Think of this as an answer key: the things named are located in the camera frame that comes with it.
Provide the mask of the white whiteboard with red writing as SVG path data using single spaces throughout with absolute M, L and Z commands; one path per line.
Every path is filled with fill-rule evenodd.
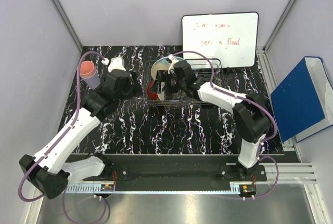
M 235 12 L 182 17 L 184 59 L 197 68 L 208 68 L 206 59 L 222 68 L 251 67 L 255 63 L 259 14 Z

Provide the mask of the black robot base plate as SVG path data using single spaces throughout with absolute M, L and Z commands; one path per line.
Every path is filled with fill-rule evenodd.
M 117 172 L 116 191 L 175 193 L 230 190 L 230 183 L 267 181 L 263 165 L 240 175 L 236 155 L 108 154 Z

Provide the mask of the blue binder folder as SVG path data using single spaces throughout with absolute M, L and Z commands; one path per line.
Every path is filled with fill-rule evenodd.
M 332 126 L 332 82 L 321 57 L 305 56 L 271 93 L 282 142 Z

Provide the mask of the pink plastic cup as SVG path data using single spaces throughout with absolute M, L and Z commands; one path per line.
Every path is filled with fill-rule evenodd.
M 96 73 L 96 68 L 93 62 L 83 61 L 80 67 L 80 77 L 81 78 L 91 78 Z

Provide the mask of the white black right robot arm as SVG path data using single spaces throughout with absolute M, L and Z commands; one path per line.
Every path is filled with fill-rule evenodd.
M 205 77 L 198 77 L 186 60 L 167 58 L 165 64 L 155 63 L 151 77 L 154 80 L 151 91 L 154 93 L 175 94 L 183 91 L 190 98 L 231 113 L 241 137 L 236 174 L 244 181 L 254 176 L 260 159 L 260 144 L 271 125 L 265 102 L 260 95 L 237 95 L 217 86 Z

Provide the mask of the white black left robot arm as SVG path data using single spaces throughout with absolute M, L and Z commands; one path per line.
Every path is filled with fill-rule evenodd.
M 48 199 L 54 199 L 74 182 L 97 177 L 112 177 L 113 162 L 101 153 L 77 161 L 67 158 L 80 142 L 104 119 L 113 114 L 123 101 L 143 95 L 135 70 L 114 69 L 81 101 L 81 108 L 63 129 L 35 155 L 24 155 L 19 165 L 23 180 L 29 181 Z

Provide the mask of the purple plastic cup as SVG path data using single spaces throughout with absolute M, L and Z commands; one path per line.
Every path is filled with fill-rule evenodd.
M 91 77 L 82 78 L 83 81 L 89 86 L 90 89 L 95 89 L 100 85 L 100 78 L 97 72 Z

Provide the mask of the beige and blue plate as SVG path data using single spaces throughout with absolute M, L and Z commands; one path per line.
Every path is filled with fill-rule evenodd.
M 151 77 L 152 79 L 155 81 L 156 78 L 157 78 L 157 72 L 158 71 L 167 71 L 168 73 L 168 68 L 169 68 L 169 63 L 167 62 L 167 57 L 163 57 L 163 58 L 160 58 L 159 60 L 157 60 L 151 67 Z M 181 57 L 177 57 L 179 62 L 184 60 L 183 58 Z

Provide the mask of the red and white bowl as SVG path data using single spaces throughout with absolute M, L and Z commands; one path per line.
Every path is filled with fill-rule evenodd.
M 147 86 L 147 89 L 146 89 L 146 93 L 147 93 L 147 96 L 150 100 L 153 100 L 153 101 L 163 101 L 165 99 L 165 95 L 164 93 L 157 93 L 156 92 L 156 89 L 154 89 L 153 85 L 154 85 L 155 81 L 152 80 L 148 86 Z

